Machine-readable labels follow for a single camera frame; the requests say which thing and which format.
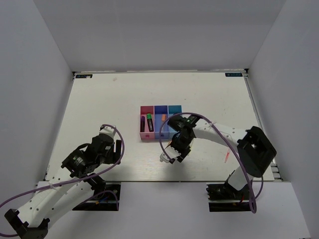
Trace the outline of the purple cap black highlighter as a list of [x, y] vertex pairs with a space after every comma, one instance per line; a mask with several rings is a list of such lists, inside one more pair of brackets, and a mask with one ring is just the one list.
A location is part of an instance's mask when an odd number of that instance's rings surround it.
[[145, 116], [141, 116], [140, 118], [140, 132], [145, 131]]

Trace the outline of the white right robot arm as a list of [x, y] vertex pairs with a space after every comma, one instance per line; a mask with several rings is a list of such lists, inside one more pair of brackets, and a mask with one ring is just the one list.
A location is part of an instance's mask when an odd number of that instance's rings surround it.
[[257, 126], [236, 129], [212, 123], [199, 114], [190, 114], [187, 118], [175, 114], [169, 118], [167, 124], [176, 133], [163, 149], [161, 162], [182, 162], [190, 153], [190, 145], [195, 138], [226, 146], [234, 153], [239, 167], [224, 183], [226, 195], [232, 199], [238, 198], [243, 193], [243, 188], [254, 178], [262, 178], [277, 155], [270, 140]]

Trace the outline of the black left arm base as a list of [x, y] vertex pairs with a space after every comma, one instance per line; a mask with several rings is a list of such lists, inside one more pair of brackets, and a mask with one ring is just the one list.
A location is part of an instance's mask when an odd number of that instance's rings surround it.
[[73, 211], [115, 212], [120, 205], [120, 183], [107, 183], [100, 176], [84, 180], [93, 192], [92, 196], [73, 208]]

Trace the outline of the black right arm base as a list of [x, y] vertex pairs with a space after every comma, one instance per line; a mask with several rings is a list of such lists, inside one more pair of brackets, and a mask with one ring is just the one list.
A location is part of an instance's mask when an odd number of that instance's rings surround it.
[[239, 191], [227, 183], [207, 184], [206, 191], [210, 212], [257, 212], [247, 184]]

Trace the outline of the green cap black highlighter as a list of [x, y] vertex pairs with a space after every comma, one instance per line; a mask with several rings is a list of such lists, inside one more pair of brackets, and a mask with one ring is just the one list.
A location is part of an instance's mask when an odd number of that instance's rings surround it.
[[147, 123], [149, 132], [154, 132], [153, 118], [152, 114], [147, 114]]

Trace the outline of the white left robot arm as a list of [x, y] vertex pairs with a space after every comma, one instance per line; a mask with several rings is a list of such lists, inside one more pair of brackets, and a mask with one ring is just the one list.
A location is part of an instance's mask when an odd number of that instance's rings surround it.
[[73, 150], [62, 162], [56, 174], [44, 187], [33, 189], [18, 197], [33, 197], [18, 209], [9, 209], [4, 217], [14, 229], [15, 237], [43, 239], [49, 228], [73, 208], [90, 200], [105, 202], [118, 196], [101, 174], [120, 164], [125, 145], [115, 126], [104, 124], [99, 134]]

